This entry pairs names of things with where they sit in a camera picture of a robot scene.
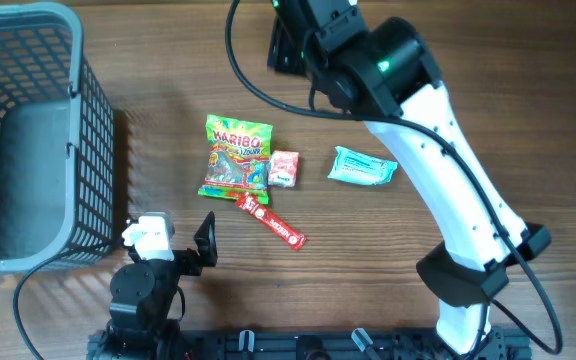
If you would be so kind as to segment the Haribo gummy candy bag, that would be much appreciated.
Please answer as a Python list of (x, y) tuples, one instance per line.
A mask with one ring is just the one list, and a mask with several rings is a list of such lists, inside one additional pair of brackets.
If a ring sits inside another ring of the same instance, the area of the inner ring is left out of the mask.
[(198, 194), (237, 200), (248, 192), (267, 205), (273, 126), (209, 114), (205, 128), (210, 153)]

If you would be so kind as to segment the red Nescafe stick sachet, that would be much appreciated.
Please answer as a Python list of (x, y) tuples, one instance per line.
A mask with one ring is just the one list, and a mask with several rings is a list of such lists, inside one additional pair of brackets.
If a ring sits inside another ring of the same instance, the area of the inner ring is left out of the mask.
[(236, 206), (258, 220), (274, 234), (279, 236), (294, 251), (299, 251), (307, 237), (287, 225), (281, 218), (261, 204), (257, 198), (246, 192), (235, 202)]

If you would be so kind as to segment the mint green wipes packet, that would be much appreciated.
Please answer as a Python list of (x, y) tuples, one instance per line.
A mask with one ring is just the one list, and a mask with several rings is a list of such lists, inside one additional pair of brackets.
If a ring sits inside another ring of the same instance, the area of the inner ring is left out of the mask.
[(379, 159), (343, 146), (336, 146), (329, 179), (346, 183), (374, 186), (389, 183), (398, 168), (396, 161)]

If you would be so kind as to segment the small red white packet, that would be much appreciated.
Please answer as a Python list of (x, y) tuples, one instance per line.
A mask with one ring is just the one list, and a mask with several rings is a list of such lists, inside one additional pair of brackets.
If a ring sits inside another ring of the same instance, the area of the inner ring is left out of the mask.
[(268, 184), (294, 187), (297, 179), (298, 152), (275, 150), (270, 158)]

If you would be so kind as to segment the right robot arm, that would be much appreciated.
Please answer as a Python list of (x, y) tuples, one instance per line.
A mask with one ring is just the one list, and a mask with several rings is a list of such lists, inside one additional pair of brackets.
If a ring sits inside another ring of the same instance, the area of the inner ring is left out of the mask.
[(508, 267), (527, 268), (551, 242), (503, 200), (467, 143), (439, 66), (399, 17), (369, 29), (353, 1), (273, 2), (275, 34), (325, 94), (331, 119), (362, 121), (394, 155), (430, 209), (442, 242), (417, 271), (439, 298), (439, 337), (475, 355)]

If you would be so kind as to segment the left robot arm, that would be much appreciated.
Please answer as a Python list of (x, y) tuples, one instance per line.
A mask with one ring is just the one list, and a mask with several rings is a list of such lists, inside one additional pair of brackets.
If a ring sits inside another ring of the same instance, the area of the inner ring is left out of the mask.
[(196, 249), (174, 250), (175, 228), (165, 212), (147, 212), (127, 222), (121, 237), (132, 263), (112, 277), (110, 320), (90, 337), (89, 359), (193, 359), (180, 318), (168, 316), (173, 300), (185, 299), (179, 280), (217, 265), (215, 214), (209, 212), (193, 236)]

